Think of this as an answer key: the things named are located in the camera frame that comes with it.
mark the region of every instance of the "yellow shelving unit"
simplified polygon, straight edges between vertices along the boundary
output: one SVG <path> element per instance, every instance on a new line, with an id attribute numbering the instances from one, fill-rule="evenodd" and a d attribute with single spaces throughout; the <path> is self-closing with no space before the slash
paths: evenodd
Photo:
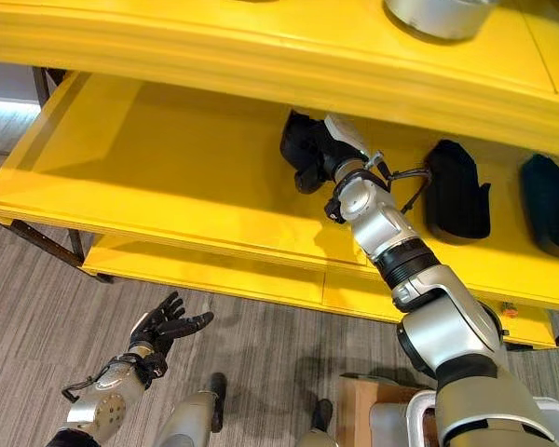
<path id="1" fill-rule="evenodd" d="M 83 268 L 93 274 L 147 279 L 381 321 L 398 322 L 403 315 L 378 280 L 310 272 L 126 237 L 100 237 Z M 510 332 L 506 342 L 555 347 L 545 310 L 518 306 L 519 317 L 508 318 L 501 313 L 500 304 L 484 302 L 498 313 L 504 329 Z"/>
<path id="2" fill-rule="evenodd" d="M 559 96 L 559 0 L 518 0 Z"/>
<path id="3" fill-rule="evenodd" d="M 0 169 L 0 221 L 376 278 L 349 230 L 324 216 L 331 185 L 311 196 L 296 193 L 293 170 L 279 151 L 289 110 L 191 88 L 75 74 Z M 443 137 L 374 120 L 356 125 L 393 169 L 419 164 Z M 530 153 L 456 139 L 474 157 L 481 182 L 492 183 L 491 236 L 463 247 L 442 243 L 426 230 L 421 203 L 410 221 L 481 298 L 559 309 L 559 258 L 532 242 L 521 207 L 517 170 Z M 394 193 L 403 203 L 416 189 L 414 181 L 402 181 Z"/>
<path id="4" fill-rule="evenodd" d="M 540 41 L 522 3 L 502 0 L 475 39 L 443 43 L 408 33 L 381 0 L 149 7 L 0 0 L 0 61 L 203 88 L 559 155 L 559 40 L 547 43 L 559 35 L 559 14 L 542 19 Z"/>

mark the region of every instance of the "cardboard box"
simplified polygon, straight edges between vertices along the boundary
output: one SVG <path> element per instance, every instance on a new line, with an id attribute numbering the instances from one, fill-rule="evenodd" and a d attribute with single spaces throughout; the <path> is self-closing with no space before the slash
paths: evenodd
<path id="1" fill-rule="evenodd" d="M 344 375 L 339 378 L 336 438 L 340 447 L 371 447 L 370 412 L 373 405 L 407 403 L 423 388 L 399 386 L 384 379 L 363 375 Z M 436 443 L 434 416 L 424 421 L 425 433 L 431 445 Z"/>

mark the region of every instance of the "gray carpet floor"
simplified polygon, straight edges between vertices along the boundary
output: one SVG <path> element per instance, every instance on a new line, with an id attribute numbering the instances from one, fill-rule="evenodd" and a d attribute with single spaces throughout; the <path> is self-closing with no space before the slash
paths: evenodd
<path id="1" fill-rule="evenodd" d="M 42 229 L 66 243 L 64 230 Z M 89 240 L 84 235 L 86 247 Z M 101 284 L 0 226 L 0 446 L 45 445 L 69 408 L 60 389 L 123 352 L 136 319 L 172 290 L 121 278 Z M 316 398 L 335 401 L 341 373 L 433 385 L 414 371 L 393 325 L 180 292 L 188 314 L 210 308 L 215 320 L 174 345 L 168 374 L 107 445 L 151 445 L 174 402 L 216 371 L 227 375 L 229 389 L 225 428 L 212 436 L 212 446 L 294 445 L 308 429 Z M 508 360 L 535 395 L 559 400 L 559 350 L 510 353 Z"/>

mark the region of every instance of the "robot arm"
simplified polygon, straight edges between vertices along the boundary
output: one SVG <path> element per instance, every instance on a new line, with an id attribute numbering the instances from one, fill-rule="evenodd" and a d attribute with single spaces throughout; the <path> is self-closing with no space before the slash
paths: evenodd
<path id="1" fill-rule="evenodd" d="M 390 183 L 405 173 L 391 174 L 382 155 L 369 160 L 360 141 L 335 116 L 315 121 L 292 113 L 281 152 L 297 169 L 300 192 L 336 183 L 325 207 L 328 217 L 350 224 L 391 289 L 393 303 L 406 313 L 397 327 L 403 350 L 416 369 L 437 379 L 440 444 L 554 445 L 528 390 L 499 364 L 497 316 L 470 295 L 397 210 Z M 387 184 L 370 171 L 373 165 Z M 413 171 L 422 174 L 422 169 Z"/>
<path id="2" fill-rule="evenodd" d="M 200 331 L 213 320 L 212 312 L 192 318 L 181 318 L 183 314 L 183 300 L 174 292 L 135 324 L 125 354 L 111 359 L 95 378 L 66 387 L 62 394 L 73 405 L 48 447 L 99 447 L 110 439 L 130 406 L 166 373 L 174 339 Z M 71 393 L 84 388 L 80 398 Z"/>

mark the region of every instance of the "lower shelf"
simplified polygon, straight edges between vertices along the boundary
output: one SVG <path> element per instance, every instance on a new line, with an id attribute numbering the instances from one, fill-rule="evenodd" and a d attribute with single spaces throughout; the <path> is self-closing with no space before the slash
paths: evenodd
<path id="1" fill-rule="evenodd" d="M 83 269 L 91 274 L 143 279 L 386 322 L 398 322 L 403 315 L 392 304 L 378 274 L 376 280 L 355 278 L 126 237 L 98 237 Z M 501 313 L 500 303 L 484 302 L 510 332 L 505 341 L 534 348 L 555 347 L 546 310 L 517 306 L 518 317 L 508 318 Z"/>

